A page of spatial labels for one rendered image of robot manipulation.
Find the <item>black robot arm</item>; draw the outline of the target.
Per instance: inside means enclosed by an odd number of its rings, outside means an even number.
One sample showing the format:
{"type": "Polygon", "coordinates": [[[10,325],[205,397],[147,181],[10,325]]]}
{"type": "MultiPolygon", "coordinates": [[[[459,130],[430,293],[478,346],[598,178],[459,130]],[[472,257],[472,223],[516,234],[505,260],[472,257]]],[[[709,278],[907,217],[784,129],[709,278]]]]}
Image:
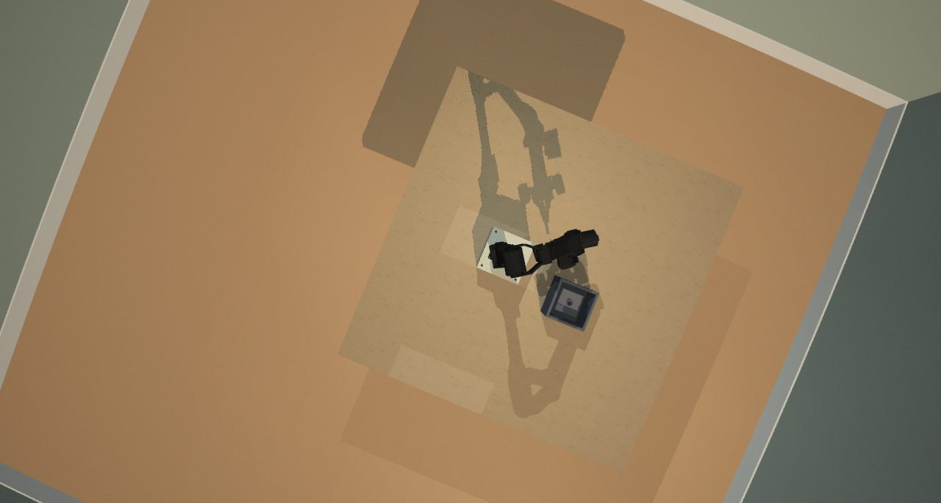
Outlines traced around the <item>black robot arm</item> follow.
{"type": "Polygon", "coordinates": [[[537,271],[539,266],[552,264],[557,260],[558,266],[564,271],[579,264],[579,255],[585,254],[585,249],[597,247],[599,238],[594,229],[581,232],[580,229],[569,229],[563,236],[550,245],[532,247],[529,244],[507,244],[496,242],[490,245],[490,258],[493,268],[504,268],[507,277],[523,277],[537,271]],[[538,263],[526,271],[526,264],[522,254],[522,247],[537,250],[538,263]]]}

